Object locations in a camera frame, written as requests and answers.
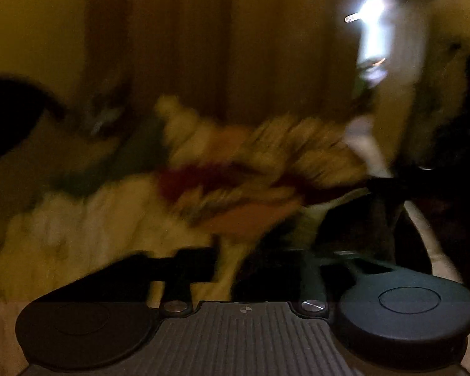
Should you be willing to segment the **dark dotted small shirt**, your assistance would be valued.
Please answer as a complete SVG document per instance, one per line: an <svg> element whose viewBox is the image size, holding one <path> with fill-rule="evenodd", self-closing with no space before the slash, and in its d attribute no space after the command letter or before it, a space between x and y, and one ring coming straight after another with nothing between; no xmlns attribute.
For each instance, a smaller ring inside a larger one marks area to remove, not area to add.
<svg viewBox="0 0 470 376"><path fill-rule="evenodd" d="M231 287L241 303L330 300L355 278L334 264L342 252L430 274L431 259L393 178L305 190L305 204L268 229Z"/></svg>

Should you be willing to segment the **pile of colourful clothes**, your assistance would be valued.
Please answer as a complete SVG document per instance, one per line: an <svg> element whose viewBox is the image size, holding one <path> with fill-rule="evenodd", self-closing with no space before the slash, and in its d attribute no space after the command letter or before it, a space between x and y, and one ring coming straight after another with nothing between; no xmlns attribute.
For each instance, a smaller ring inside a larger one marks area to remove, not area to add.
<svg viewBox="0 0 470 376"><path fill-rule="evenodd" d="M154 110L168 151L159 193L171 213L208 233L256 238L306 205L308 190L368 177L342 125L284 115L256 128L222 126L168 95Z"/></svg>

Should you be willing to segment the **yellow floral bed sheet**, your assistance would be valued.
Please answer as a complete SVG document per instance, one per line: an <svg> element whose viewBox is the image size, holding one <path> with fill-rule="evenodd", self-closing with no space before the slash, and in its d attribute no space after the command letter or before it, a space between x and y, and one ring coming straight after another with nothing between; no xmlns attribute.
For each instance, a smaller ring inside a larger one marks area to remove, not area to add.
<svg viewBox="0 0 470 376"><path fill-rule="evenodd" d="M168 257L202 247L210 237L175 214L154 175L107 184L88 200L47 194L33 211L12 218L0 250L0 375L26 365L14 324L30 301L133 251Z"/></svg>

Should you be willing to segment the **brown curtain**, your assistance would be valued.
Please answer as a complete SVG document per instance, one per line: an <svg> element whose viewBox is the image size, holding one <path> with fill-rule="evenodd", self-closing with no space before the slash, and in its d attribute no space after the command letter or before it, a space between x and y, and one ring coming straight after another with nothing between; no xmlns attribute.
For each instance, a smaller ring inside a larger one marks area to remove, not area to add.
<svg viewBox="0 0 470 376"><path fill-rule="evenodd" d="M357 0L88 0L86 70L121 66L130 106L163 93L204 116L256 124L294 113L350 116Z"/></svg>

